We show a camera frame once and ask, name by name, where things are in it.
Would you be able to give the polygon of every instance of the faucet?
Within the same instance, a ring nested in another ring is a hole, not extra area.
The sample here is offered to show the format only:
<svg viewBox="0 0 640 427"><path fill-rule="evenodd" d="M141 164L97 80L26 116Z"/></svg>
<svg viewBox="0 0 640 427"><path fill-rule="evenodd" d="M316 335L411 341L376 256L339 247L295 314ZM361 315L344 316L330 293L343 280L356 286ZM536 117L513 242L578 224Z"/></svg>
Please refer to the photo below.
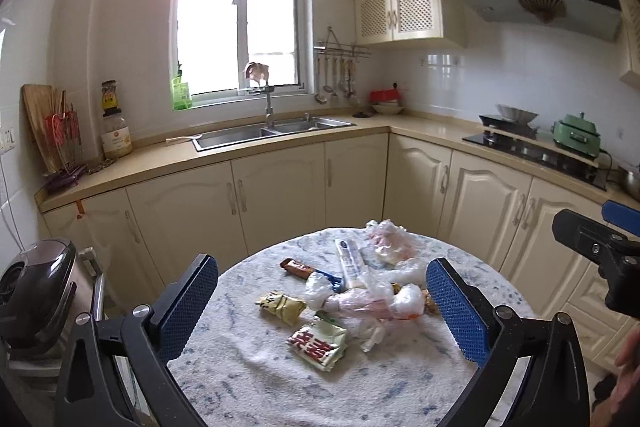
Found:
<svg viewBox="0 0 640 427"><path fill-rule="evenodd" d="M264 94L267 97L267 108L265 110L265 120L268 128L273 128L273 107L271 107L271 93L275 89L274 86L269 85L269 67L258 62L249 62L244 67L244 78L246 80L253 79L260 83L264 80L264 86L252 87L250 89L243 89L248 94Z"/></svg>

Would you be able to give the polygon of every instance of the window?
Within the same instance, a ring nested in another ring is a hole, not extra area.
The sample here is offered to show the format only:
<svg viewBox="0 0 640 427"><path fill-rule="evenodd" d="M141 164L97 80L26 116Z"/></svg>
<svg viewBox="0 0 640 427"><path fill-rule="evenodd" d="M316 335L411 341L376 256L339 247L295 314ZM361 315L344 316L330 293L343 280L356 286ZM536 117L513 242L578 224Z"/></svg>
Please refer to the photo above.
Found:
<svg viewBox="0 0 640 427"><path fill-rule="evenodd" d="M247 62L270 68L272 86L300 87L296 0L177 0L182 79L204 100L249 87Z"/></svg>

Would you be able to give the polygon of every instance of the sink basin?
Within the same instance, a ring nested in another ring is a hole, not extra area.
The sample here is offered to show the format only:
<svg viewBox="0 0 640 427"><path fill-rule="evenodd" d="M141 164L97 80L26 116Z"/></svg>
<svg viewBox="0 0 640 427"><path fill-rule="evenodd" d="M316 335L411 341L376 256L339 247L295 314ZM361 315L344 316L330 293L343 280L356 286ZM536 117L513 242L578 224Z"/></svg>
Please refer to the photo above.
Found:
<svg viewBox="0 0 640 427"><path fill-rule="evenodd" d="M223 147L225 145L245 143L274 136L284 136L287 134L312 132L323 129L334 129L338 127L348 127L351 125L353 125L353 123L332 120L331 118L313 117L309 120L306 120L305 118L293 118L291 120L275 121L273 127L266 127L262 123L257 123L254 125L243 125L241 127L231 127L229 129L212 131L205 133L202 137L192 141L196 151L201 152L209 149L215 149L216 147Z"/></svg>

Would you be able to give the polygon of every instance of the green bottle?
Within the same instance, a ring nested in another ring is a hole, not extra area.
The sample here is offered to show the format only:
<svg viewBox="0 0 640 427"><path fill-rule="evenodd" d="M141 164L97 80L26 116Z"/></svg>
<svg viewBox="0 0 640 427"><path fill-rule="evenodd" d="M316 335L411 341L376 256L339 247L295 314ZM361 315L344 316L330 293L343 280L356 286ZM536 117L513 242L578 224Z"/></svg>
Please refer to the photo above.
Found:
<svg viewBox="0 0 640 427"><path fill-rule="evenodd" d="M189 84L182 81L182 65L178 63L178 75L171 81L171 93L174 100L174 111L193 107Z"/></svg>

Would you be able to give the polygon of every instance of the countertop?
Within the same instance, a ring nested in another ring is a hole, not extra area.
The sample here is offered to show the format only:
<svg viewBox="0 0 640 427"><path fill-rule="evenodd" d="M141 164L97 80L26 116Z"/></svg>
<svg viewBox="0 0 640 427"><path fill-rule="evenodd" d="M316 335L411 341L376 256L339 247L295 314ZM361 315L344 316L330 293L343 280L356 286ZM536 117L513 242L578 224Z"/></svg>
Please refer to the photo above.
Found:
<svg viewBox="0 0 640 427"><path fill-rule="evenodd" d="M40 211L48 212L59 206L108 192L108 190L115 190L116 188L126 187L127 185L187 169L290 147L386 132L424 140L500 163L564 187L598 204L603 204L607 200L614 200L640 210L640 202L622 192L617 185L609 185L606 191L600 190L553 169L462 141L463 137L474 134L473 123L436 121L404 115L375 115L368 119L335 115L331 118L347 121L354 125L266 138L254 142L219 147L200 153L195 150L191 142L172 146L166 146L162 142L134 149L131 154L121 158L114 165L90 176L82 177L78 185L58 194L47 196L39 204ZM478 124L476 132L481 132L480 124Z"/></svg>
<svg viewBox="0 0 640 427"><path fill-rule="evenodd" d="M535 317L490 266L436 239L412 237L425 263L446 257L492 305L507 304L520 317ZM288 326L254 304L272 290L303 296L305 282L279 266L287 257L341 275L336 239L353 239L367 265L388 268L373 252L366 230L326 229L262 250L220 276L181 356L168 364L207 425L417 427L436 425L458 399L477 365L463 358L439 315L385 322L385 338L368 353L349 338L344 356L322 373L286 344L314 312L303 311L298 323ZM339 320L362 337L362 319ZM518 361L487 425L502 425L526 364L527 359Z"/></svg>

